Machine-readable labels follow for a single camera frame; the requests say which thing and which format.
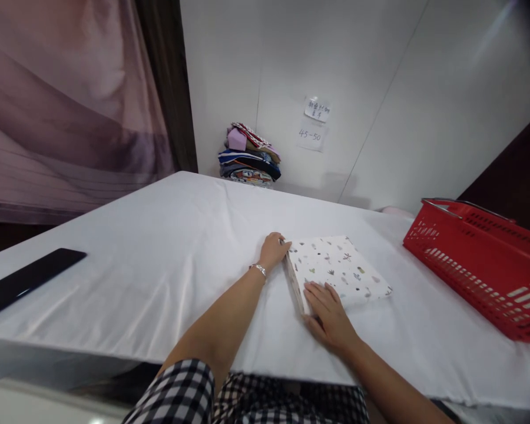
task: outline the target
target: basket handle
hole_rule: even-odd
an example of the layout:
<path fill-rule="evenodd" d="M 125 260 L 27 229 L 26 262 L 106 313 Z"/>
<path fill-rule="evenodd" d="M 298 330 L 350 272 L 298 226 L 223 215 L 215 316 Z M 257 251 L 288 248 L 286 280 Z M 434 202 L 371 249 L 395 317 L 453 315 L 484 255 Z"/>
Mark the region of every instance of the basket handle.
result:
<path fill-rule="evenodd" d="M 502 215 L 499 215 L 499 214 L 496 213 L 496 212 L 490 211 L 490 210 L 488 210 L 488 209 L 485 209 L 484 207 L 478 206 L 478 205 L 476 205 L 475 203 L 471 203 L 471 202 L 466 201 L 466 200 L 454 200 L 454 199 L 449 199 L 449 198 L 445 198 L 445 197 L 431 197 L 431 198 L 425 197 L 425 198 L 422 199 L 422 201 L 423 201 L 424 203 L 428 203 L 428 204 L 430 204 L 430 205 L 432 205 L 432 206 L 434 206 L 434 207 L 440 208 L 437 204 L 432 203 L 431 200 L 464 203 L 464 204 L 466 204 L 466 205 L 469 205 L 469 206 L 472 206 L 472 207 L 476 207 L 477 209 L 481 209 L 482 211 L 485 211 L 485 212 L 487 212 L 487 213 L 489 213 L 489 214 L 491 214 L 491 215 L 494 215 L 494 216 L 496 216 L 497 218 L 504 219 L 504 220 L 509 221 L 509 222 L 511 222 L 511 223 L 516 223 L 516 220 L 514 220 L 514 219 L 506 218 L 506 217 L 504 217 L 504 216 L 502 216 Z M 447 209 L 442 209 L 442 210 L 443 210 L 444 212 L 449 213 L 449 214 L 452 215 L 452 216 L 455 216 L 455 217 L 457 217 L 457 218 L 459 218 L 459 219 L 463 219 L 461 216 L 459 216 L 459 215 L 457 215 L 457 214 L 455 214 L 455 213 L 453 213 L 453 212 L 450 212 L 450 211 L 447 210 Z"/>

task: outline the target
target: red basket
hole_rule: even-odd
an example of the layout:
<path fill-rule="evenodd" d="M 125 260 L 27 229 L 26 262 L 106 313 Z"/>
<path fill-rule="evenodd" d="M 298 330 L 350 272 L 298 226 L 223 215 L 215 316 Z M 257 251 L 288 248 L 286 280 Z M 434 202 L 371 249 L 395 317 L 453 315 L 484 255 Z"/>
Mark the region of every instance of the red basket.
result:
<path fill-rule="evenodd" d="M 468 202 L 422 203 L 404 246 L 508 338 L 530 343 L 530 231 Z"/>

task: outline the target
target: stack of clothes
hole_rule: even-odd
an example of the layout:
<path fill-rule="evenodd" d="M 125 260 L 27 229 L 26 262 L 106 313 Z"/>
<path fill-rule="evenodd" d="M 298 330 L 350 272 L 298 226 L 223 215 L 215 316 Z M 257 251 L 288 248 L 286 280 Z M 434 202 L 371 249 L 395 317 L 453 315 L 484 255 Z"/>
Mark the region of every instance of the stack of clothes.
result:
<path fill-rule="evenodd" d="M 267 188 L 280 178 L 278 152 L 248 126 L 233 122 L 224 144 L 218 153 L 223 178 Z"/>

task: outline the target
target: black and white checkered fabric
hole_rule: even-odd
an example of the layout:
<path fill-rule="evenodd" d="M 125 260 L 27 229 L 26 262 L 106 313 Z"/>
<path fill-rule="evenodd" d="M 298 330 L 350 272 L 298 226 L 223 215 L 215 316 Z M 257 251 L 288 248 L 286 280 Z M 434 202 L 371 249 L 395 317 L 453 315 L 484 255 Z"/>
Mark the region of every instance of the black and white checkered fabric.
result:
<path fill-rule="evenodd" d="M 197 359 L 176 363 L 149 386 L 124 424 L 369 423 L 357 387 L 303 383 L 300 394 L 282 381 L 231 373 L 214 399 L 214 376 Z"/>

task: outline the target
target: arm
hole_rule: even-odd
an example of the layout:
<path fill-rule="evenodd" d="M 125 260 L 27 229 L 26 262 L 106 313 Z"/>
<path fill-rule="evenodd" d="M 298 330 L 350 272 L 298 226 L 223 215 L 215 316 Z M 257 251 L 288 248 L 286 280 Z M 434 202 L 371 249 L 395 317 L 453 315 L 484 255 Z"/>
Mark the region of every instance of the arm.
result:
<path fill-rule="evenodd" d="M 267 275 L 290 248 L 290 242 L 281 245 L 279 240 L 284 240 L 281 234 L 271 233 L 261 248 L 258 264 Z M 246 335 L 264 284 L 265 277 L 259 269 L 252 267 L 247 271 L 187 330 L 159 374 L 183 359 L 200 359 L 212 370 L 218 393 Z"/>
<path fill-rule="evenodd" d="M 348 364 L 389 423 L 452 423 L 359 338 L 332 286 L 308 283 L 304 295 L 322 322 L 304 316 L 305 324 Z"/>

